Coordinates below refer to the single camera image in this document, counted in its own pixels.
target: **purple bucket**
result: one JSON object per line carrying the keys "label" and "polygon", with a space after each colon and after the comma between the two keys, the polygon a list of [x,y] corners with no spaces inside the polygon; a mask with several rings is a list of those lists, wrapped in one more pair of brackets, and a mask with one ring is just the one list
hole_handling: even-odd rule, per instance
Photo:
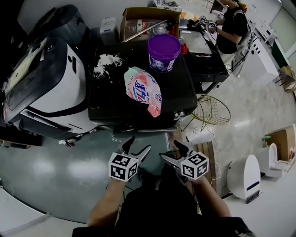
{"label": "purple bucket", "polygon": [[180,41],[171,35],[154,35],[148,40],[150,67],[156,72],[169,72],[181,51]]}

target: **white powder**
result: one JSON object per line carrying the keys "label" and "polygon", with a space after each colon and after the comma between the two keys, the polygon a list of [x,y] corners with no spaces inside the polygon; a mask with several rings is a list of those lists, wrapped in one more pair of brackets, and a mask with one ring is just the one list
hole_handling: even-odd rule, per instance
{"label": "white powder", "polygon": [[100,59],[98,61],[97,66],[93,69],[94,72],[97,72],[99,76],[103,75],[105,72],[109,74],[105,68],[107,65],[114,64],[116,67],[122,65],[122,58],[118,57],[118,55],[112,56],[110,54],[102,54],[100,55]]}

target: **purple lid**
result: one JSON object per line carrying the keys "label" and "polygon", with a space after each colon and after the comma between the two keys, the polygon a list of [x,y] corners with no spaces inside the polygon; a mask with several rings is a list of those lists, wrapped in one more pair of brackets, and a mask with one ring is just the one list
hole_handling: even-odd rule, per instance
{"label": "purple lid", "polygon": [[181,43],[172,35],[154,35],[148,40],[148,50],[159,56],[177,57],[181,51]]}

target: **pink plastic bag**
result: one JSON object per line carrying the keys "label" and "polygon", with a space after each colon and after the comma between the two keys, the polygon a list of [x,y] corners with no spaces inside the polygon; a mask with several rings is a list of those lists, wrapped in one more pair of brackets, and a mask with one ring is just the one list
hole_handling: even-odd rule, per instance
{"label": "pink plastic bag", "polygon": [[132,67],[124,74],[126,94],[141,103],[149,104],[148,111],[156,118],[160,115],[161,93],[156,80],[146,71]]}

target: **black pants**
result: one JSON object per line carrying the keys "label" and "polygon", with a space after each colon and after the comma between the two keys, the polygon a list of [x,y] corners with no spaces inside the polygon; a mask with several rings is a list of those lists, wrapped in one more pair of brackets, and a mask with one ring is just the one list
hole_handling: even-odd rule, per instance
{"label": "black pants", "polygon": [[188,218],[194,221],[196,216],[197,204],[192,194],[179,182],[175,171],[165,166],[158,190],[153,185],[143,185],[126,196],[117,226],[123,228],[133,222],[171,227],[174,221],[188,223]]}

